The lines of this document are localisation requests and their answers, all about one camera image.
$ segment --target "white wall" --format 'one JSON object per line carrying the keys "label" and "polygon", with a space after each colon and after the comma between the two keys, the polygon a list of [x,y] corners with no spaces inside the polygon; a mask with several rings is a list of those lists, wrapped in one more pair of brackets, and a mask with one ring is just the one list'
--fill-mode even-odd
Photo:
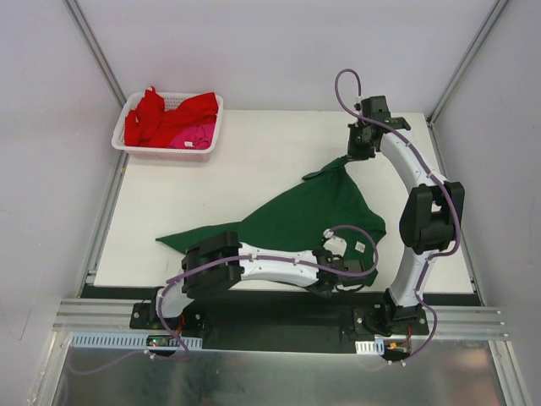
{"label": "white wall", "polygon": [[335,75],[356,68],[366,95],[425,113],[493,2],[80,0],[128,95],[155,85],[214,90],[227,108],[338,110]]}
{"label": "white wall", "polygon": [[0,404],[19,406],[79,284],[118,109],[61,1],[3,2],[0,36]]}
{"label": "white wall", "polygon": [[464,227],[489,305],[501,305],[541,404],[541,3],[512,2],[436,123],[466,187]]}

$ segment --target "green cloth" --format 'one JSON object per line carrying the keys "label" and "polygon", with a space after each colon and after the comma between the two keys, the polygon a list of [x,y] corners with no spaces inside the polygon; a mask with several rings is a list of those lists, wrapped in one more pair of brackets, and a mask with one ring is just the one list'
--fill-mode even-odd
{"label": "green cloth", "polygon": [[[303,182],[254,211],[241,222],[196,228],[156,239],[179,252],[223,231],[236,231],[239,241],[268,250],[302,251],[321,246],[327,228],[349,224],[367,231],[376,244],[385,235],[385,222],[369,209],[357,185],[346,172],[347,158],[340,157]],[[345,260],[359,259],[366,269],[374,253],[369,241],[352,230],[336,235],[347,241]],[[356,243],[364,244],[364,252]],[[365,284],[374,283],[377,272]]]}

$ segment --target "white vent strip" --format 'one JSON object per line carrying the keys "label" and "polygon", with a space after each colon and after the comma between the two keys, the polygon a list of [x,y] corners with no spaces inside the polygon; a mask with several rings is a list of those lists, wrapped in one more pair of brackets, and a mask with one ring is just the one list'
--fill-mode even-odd
{"label": "white vent strip", "polygon": [[[171,338],[166,347],[149,347],[146,345],[145,333],[125,332],[76,332],[72,340],[75,348],[111,348],[111,349],[171,349],[178,347],[178,341]],[[201,338],[184,337],[183,341],[190,350],[203,349]]]}
{"label": "white vent strip", "polygon": [[358,355],[383,355],[385,345],[380,338],[376,338],[375,341],[356,341],[355,351]]}

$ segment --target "table surface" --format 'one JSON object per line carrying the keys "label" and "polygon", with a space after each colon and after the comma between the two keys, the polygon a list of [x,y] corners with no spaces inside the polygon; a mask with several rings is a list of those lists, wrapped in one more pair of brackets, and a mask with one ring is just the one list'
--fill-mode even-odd
{"label": "table surface", "polygon": [[[415,145],[436,165],[422,113],[397,113],[412,126]],[[347,149],[344,112],[225,111],[220,138],[209,162],[166,162],[130,157],[96,286],[154,287],[178,274],[183,255],[156,237],[192,228],[235,222],[290,189]],[[383,291],[396,276],[404,245],[398,222],[406,187],[383,155],[351,162],[347,171],[369,207],[385,219],[387,235],[378,244],[379,276],[364,291]],[[298,290],[249,281],[234,288]],[[471,293],[462,250],[440,258],[425,292]]]}

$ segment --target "white plastic basket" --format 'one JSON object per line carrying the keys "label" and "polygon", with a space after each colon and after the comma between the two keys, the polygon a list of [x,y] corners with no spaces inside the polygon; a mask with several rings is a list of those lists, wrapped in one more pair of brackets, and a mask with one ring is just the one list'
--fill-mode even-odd
{"label": "white plastic basket", "polygon": [[[124,104],[124,107],[120,112],[120,117],[118,118],[117,125],[115,126],[115,129],[112,133],[112,147],[120,151],[126,151],[130,155],[142,156],[145,158],[171,159],[175,161],[207,162],[210,159],[210,154],[214,150],[216,142],[218,141],[218,135],[220,134],[221,117],[223,115],[223,99],[216,95],[216,100],[218,101],[216,126],[214,128],[212,142],[206,150],[180,150],[173,148],[145,148],[142,146],[126,146],[124,144],[124,129],[126,127],[126,116],[128,116],[130,110],[133,110],[137,107],[144,95],[145,93],[142,91],[134,93],[128,98],[126,104]],[[166,110],[172,110],[174,108],[177,108],[178,105],[184,100],[193,96],[197,96],[197,94],[193,93],[169,92],[158,92],[158,95],[163,97],[166,103]]]}

